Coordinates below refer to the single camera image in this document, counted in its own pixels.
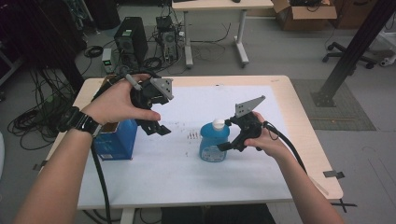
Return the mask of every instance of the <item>black wristwatch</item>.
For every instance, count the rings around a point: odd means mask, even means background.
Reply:
[[[72,128],[90,133],[93,137],[96,137],[102,130],[102,125],[79,111],[78,107],[72,106],[62,115],[58,124],[58,131],[64,133]]]

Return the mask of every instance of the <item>office chair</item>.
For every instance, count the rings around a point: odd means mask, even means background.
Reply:
[[[340,44],[336,43],[336,42],[332,42],[332,44],[330,44],[327,49],[328,50],[333,50],[334,48],[340,50],[341,52],[332,52],[332,53],[327,53],[326,56],[324,56],[324,58],[322,59],[322,61],[324,63],[326,63],[327,61],[329,61],[330,57],[341,57],[343,56],[344,52],[347,50],[345,47],[341,46]],[[367,63],[366,64],[366,68],[367,69],[372,69],[374,68],[374,65],[377,64],[377,61],[375,61],[374,59],[370,59],[367,58],[365,56],[361,56],[359,58],[360,61]]]

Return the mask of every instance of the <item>dish soap bottle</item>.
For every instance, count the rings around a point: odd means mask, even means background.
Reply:
[[[215,119],[201,128],[202,142],[199,155],[204,161],[224,161],[227,151],[220,151],[218,144],[228,142],[230,128],[225,125],[224,119]]]

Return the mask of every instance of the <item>white bottle cap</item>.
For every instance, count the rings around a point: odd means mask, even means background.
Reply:
[[[224,119],[215,119],[212,122],[212,126],[216,131],[221,131],[224,128],[225,120]]]

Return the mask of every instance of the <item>floor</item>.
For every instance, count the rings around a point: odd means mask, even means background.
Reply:
[[[149,37],[155,25],[155,17],[161,15],[158,7],[120,6],[121,18],[133,15],[143,18]],[[210,24],[191,28],[196,40],[216,40],[226,35],[228,24]],[[116,29],[101,31],[96,35],[87,32],[88,45],[104,45],[112,40]],[[194,44],[194,67],[185,69],[184,58],[180,62],[161,71],[161,76],[235,76],[235,75],[286,75],[300,79],[326,79],[334,69],[337,59],[327,63],[321,61],[326,53],[326,44],[337,41],[347,45],[356,30],[334,30],[328,24],[323,31],[284,32],[274,18],[248,18],[245,28],[244,45],[250,64],[242,68],[233,46],[233,35],[237,24],[232,24],[230,34],[217,45]],[[154,45],[149,43],[149,53]],[[383,59],[389,47],[375,42],[370,55]],[[84,71],[90,60],[82,53],[76,64]],[[100,58],[93,59],[84,77],[105,75],[100,66]],[[369,70],[358,63],[353,76],[346,84],[370,118],[376,131],[345,132],[316,131],[332,168],[343,172],[340,179],[344,191],[344,203],[357,207],[347,207],[346,212],[336,209],[346,223],[393,223],[396,219],[396,65],[376,66]],[[1,89],[7,99],[0,103],[0,131],[6,144],[6,159],[0,180],[0,223],[11,223],[26,196],[37,171],[35,164],[42,162],[50,146],[39,150],[23,150],[20,138],[7,131],[8,124],[19,114],[35,105],[35,86],[26,67],[14,74]],[[23,140],[30,147],[42,146],[44,142],[37,133],[31,133]],[[293,203],[268,203],[276,223],[301,223]],[[120,210],[113,211],[119,217]],[[146,222],[161,218],[159,208],[145,208],[142,217]],[[94,223],[82,212],[78,212],[76,223]],[[139,214],[134,223],[144,223]]]

